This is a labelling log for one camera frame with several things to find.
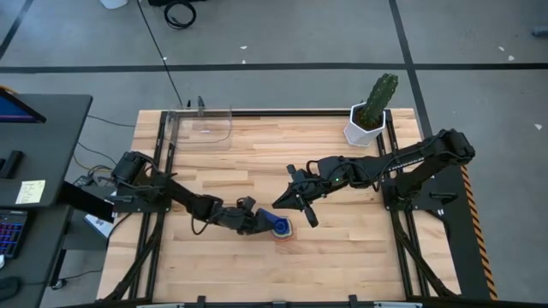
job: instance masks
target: wooden tabletop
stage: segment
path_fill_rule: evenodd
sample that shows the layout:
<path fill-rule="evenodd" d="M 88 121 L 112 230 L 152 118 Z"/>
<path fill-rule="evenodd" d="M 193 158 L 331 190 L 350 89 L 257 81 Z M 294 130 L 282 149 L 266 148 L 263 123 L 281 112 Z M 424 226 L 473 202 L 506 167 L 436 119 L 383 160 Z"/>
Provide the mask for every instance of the wooden tabletop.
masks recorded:
<path fill-rule="evenodd" d="M 133 151 L 153 155 L 160 113 L 140 112 Z M 420 140 L 412 109 L 393 109 L 392 115 L 400 147 Z M 379 192 L 346 187 L 314 202 L 316 228 L 298 210 L 271 206 L 291 181 L 286 170 L 290 163 L 304 168 L 308 160 L 333 155 L 378 155 L 376 145 L 361 149 L 347 144 L 347 121 L 346 116 L 235 117 L 228 150 L 178 151 L 173 172 L 186 188 L 218 196 L 226 205 L 251 196 L 257 200 L 255 210 L 261 207 L 288 216 L 296 234 L 277 242 L 268 233 L 240 236 L 210 226 L 196 236 L 190 215 L 174 204 L 165 221 L 154 302 L 195 302 L 199 295 L 208 302 L 345 301 L 350 294 L 359 300 L 405 299 L 390 214 Z M 458 293 L 444 225 L 422 212 L 415 212 L 414 218 L 423 257 Z M 141 215 L 133 214 L 113 234 L 98 298 L 112 291 L 134 261 L 140 222 Z M 409 263 L 414 292 L 419 294 Z"/>

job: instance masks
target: gray floor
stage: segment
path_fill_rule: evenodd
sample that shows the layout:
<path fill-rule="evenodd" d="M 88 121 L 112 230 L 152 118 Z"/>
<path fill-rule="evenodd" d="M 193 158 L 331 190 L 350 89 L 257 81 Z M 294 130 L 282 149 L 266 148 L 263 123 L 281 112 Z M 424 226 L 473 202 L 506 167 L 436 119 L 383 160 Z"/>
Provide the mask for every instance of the gray floor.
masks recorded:
<path fill-rule="evenodd" d="M 24 0 L 0 2 L 0 41 Z M 415 63 L 548 62 L 548 39 L 530 28 L 548 25 L 542 0 L 397 0 Z M 384 0 L 211 0 L 197 3 L 187 31 L 165 25 L 162 11 L 143 1 L 166 57 L 175 64 L 370 62 L 403 63 L 390 5 Z M 98 0 L 34 0 L 1 67 L 161 65 L 135 1 L 117 10 Z M 364 98 L 380 70 L 174 72 L 182 100 L 233 108 L 348 107 Z M 405 71 L 392 107 L 415 107 Z M 499 297 L 548 302 L 548 210 L 543 184 L 548 163 L 548 71 L 419 71 L 434 131 L 464 131 L 478 156 L 469 172 Z M 19 92 L 89 93 L 91 114 L 133 123 L 142 109 L 177 104 L 164 72 L 0 74 Z M 544 126 L 537 129 L 535 124 Z M 118 158 L 132 130 L 86 122 L 80 141 Z M 82 163 L 108 163 L 76 150 Z M 68 180 L 84 172 L 71 165 Z M 102 267 L 104 254 L 75 252 L 62 275 Z M 43 307 L 89 302 L 100 274 L 47 291 Z"/>

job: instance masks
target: transparent box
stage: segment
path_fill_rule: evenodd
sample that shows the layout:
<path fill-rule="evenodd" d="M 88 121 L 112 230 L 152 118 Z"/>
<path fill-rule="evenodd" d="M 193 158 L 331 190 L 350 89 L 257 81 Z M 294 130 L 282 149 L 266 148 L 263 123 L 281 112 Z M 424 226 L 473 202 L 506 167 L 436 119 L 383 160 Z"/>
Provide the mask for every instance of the transparent box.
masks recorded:
<path fill-rule="evenodd" d="M 164 136 L 177 151 L 225 151 L 232 145 L 232 109 L 169 110 Z"/>

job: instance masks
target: green cactus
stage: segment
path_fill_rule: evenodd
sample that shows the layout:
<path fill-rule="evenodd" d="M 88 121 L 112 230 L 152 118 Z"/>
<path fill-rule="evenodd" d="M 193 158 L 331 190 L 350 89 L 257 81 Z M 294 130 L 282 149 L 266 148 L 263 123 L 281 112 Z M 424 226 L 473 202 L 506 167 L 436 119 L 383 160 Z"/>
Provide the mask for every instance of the green cactus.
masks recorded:
<path fill-rule="evenodd" d="M 354 123 L 365 130 L 373 130 L 381 125 L 383 110 L 396 91 L 398 78 L 394 74 L 383 74 L 369 94 L 367 104 L 354 115 Z"/>

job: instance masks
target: sticky note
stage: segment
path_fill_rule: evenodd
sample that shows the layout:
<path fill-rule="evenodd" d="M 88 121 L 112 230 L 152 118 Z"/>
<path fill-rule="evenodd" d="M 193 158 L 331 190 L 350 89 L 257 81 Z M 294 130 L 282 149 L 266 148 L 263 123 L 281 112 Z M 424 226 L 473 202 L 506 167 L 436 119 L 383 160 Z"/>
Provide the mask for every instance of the sticky note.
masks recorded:
<path fill-rule="evenodd" d="M 45 180 L 23 181 L 15 204 L 39 203 L 44 192 Z"/>

